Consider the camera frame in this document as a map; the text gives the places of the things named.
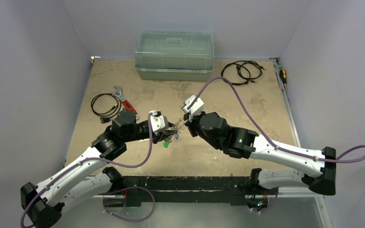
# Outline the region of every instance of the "wooden table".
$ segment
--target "wooden table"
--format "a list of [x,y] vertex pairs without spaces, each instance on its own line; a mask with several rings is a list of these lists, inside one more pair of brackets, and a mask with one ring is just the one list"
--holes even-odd
[[[214,76],[218,76],[230,61],[216,61]],[[257,123],[273,140],[294,145],[290,122],[282,93],[279,89],[273,64],[259,61],[267,70],[256,83],[236,86],[246,108]],[[257,69],[248,67],[253,75]],[[235,67],[224,73],[233,82],[243,81]],[[140,114],[140,120],[147,119],[151,110],[161,110],[168,121],[175,123],[182,116],[183,101],[197,94],[204,82],[141,80],[134,68],[134,61],[96,60],[87,85],[83,103],[77,118],[75,130],[67,155],[67,164],[81,155],[91,142],[110,125],[101,124],[90,109],[90,102],[100,93],[113,93],[113,86],[123,89],[125,98]],[[205,111],[217,112],[230,126],[258,131],[243,112],[230,87],[221,80],[208,86],[201,95]],[[114,105],[110,97],[101,97],[95,105],[97,111],[107,111]],[[149,142],[129,142],[127,151],[116,159],[124,164],[138,164],[148,152]],[[117,167],[122,175],[136,176],[249,176],[253,168],[277,169],[283,166],[262,160],[234,159],[213,149],[199,137],[192,138],[187,129],[173,140],[168,148],[162,143],[153,146],[148,162],[136,169]]]

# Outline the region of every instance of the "green object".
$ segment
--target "green object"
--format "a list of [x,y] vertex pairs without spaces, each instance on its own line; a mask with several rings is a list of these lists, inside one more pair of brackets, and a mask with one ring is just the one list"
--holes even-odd
[[213,35],[204,32],[143,32],[135,45],[142,79],[208,81],[214,69]]

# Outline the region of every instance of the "adjustable wrench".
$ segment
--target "adjustable wrench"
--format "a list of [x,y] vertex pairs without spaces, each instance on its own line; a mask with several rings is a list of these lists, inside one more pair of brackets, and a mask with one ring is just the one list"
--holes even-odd
[[136,110],[134,109],[134,107],[132,107],[132,105],[125,99],[125,97],[122,95],[122,88],[118,85],[114,86],[115,88],[115,92],[113,93],[113,96],[116,96],[118,98],[120,98],[122,104],[124,105],[126,110],[132,110],[135,113],[136,116],[136,120],[139,120],[139,115],[136,112]]

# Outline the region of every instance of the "box lid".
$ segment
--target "box lid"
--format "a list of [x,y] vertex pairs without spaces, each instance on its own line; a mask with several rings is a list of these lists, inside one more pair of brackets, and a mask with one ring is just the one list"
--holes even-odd
[[213,70],[213,36],[205,32],[145,31],[135,46],[140,70]]

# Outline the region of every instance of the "plastic container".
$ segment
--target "plastic container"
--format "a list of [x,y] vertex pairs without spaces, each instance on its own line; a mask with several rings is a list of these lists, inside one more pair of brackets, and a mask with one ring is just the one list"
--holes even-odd
[[143,32],[135,46],[142,79],[208,81],[214,69],[213,35],[203,32]]

